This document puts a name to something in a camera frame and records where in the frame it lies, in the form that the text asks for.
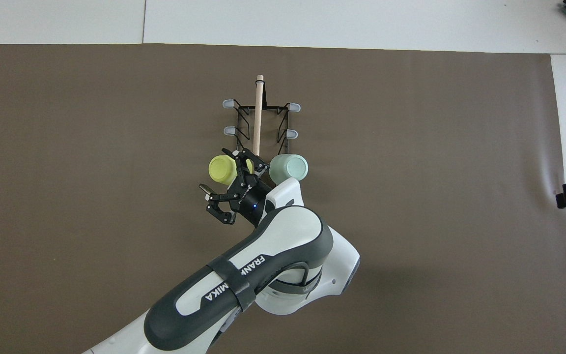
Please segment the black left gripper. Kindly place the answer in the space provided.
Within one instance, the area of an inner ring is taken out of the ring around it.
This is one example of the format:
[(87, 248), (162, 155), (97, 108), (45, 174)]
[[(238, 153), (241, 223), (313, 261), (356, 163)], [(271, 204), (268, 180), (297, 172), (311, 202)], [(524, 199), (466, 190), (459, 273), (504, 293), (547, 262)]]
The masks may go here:
[[(229, 193), (217, 194), (206, 184), (198, 184), (198, 187), (206, 193), (206, 210), (223, 224), (234, 224), (235, 213), (238, 213), (257, 227), (263, 217), (266, 196), (272, 191), (272, 187), (261, 181), (259, 177), (270, 169), (270, 164), (249, 148), (233, 152), (222, 148), (222, 152), (229, 158), (222, 179), (222, 183), (231, 183)], [(256, 177), (247, 176), (249, 174), (254, 174)], [(219, 207), (220, 202), (229, 202), (231, 211), (222, 211)]]

